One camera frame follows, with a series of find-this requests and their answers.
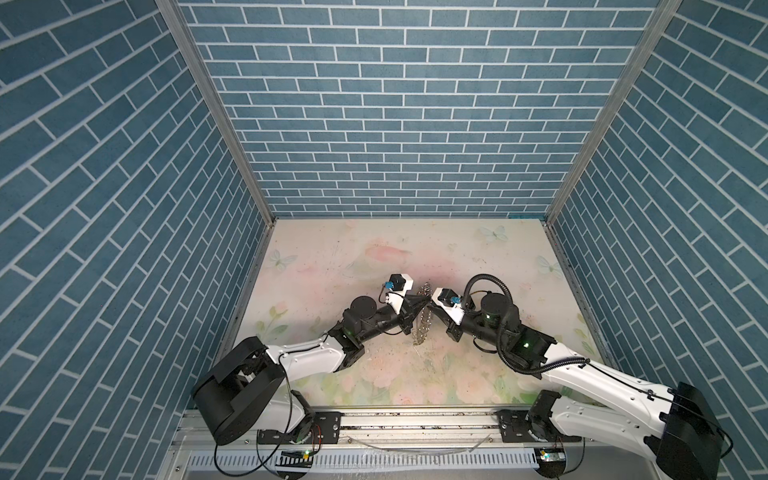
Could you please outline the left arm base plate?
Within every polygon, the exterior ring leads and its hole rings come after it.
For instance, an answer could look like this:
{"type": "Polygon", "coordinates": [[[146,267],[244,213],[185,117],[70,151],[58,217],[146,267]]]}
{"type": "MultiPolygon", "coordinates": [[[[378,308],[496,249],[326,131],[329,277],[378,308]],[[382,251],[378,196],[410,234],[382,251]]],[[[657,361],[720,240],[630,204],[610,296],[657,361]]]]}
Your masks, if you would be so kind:
{"type": "Polygon", "coordinates": [[[259,445],[293,444],[337,444],[343,414],[339,411],[316,411],[312,417],[306,415],[288,433],[277,430],[259,430],[259,445]]]}

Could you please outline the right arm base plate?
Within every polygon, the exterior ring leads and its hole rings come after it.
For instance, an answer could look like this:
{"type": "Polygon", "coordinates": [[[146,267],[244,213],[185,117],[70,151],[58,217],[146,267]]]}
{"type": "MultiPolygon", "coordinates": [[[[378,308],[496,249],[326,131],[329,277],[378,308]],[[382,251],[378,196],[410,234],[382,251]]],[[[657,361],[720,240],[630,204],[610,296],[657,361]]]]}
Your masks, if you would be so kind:
{"type": "Polygon", "coordinates": [[[494,412],[503,443],[577,443],[579,436],[568,436],[558,432],[552,425],[534,422],[528,418],[527,410],[500,409],[494,412]]]}

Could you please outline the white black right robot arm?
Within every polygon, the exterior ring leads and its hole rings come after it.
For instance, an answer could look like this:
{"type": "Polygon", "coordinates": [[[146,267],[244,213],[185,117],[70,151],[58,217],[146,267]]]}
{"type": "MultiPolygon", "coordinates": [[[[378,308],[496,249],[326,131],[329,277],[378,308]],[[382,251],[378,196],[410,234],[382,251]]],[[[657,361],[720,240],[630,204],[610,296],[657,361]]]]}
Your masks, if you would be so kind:
{"type": "Polygon", "coordinates": [[[537,439],[591,438],[653,461],[670,479],[714,479],[733,449],[695,386],[632,377],[524,325],[508,287],[493,275],[473,276],[462,293],[437,289],[430,307],[454,340],[468,334],[487,342],[515,373],[589,398],[582,403],[541,391],[527,414],[537,439]]]}

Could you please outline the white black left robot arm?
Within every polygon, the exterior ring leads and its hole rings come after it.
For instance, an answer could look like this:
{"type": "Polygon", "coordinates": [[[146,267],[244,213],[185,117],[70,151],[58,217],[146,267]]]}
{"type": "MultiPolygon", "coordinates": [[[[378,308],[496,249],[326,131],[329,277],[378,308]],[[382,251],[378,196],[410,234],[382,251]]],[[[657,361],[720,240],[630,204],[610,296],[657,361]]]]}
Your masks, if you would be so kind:
{"type": "Polygon", "coordinates": [[[380,306],[359,296],[316,340],[266,345],[257,336],[248,337],[201,376],[191,399],[218,446],[254,427],[302,436],[314,412],[292,385],[351,367],[365,354],[367,341],[392,329],[409,334],[429,302],[427,295],[390,292],[380,306]]]}

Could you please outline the large metal keyring band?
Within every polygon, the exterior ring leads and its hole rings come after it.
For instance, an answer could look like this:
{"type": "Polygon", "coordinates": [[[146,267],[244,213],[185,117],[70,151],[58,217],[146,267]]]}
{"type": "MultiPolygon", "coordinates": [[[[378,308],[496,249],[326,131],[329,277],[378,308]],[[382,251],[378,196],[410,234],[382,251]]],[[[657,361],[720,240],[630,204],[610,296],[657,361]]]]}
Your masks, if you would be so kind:
{"type": "MultiPolygon", "coordinates": [[[[432,295],[432,288],[429,282],[424,282],[418,289],[419,295],[430,297],[432,295]]],[[[432,312],[429,308],[424,307],[414,320],[412,339],[413,345],[422,345],[429,333],[432,324],[432,312]]]]}

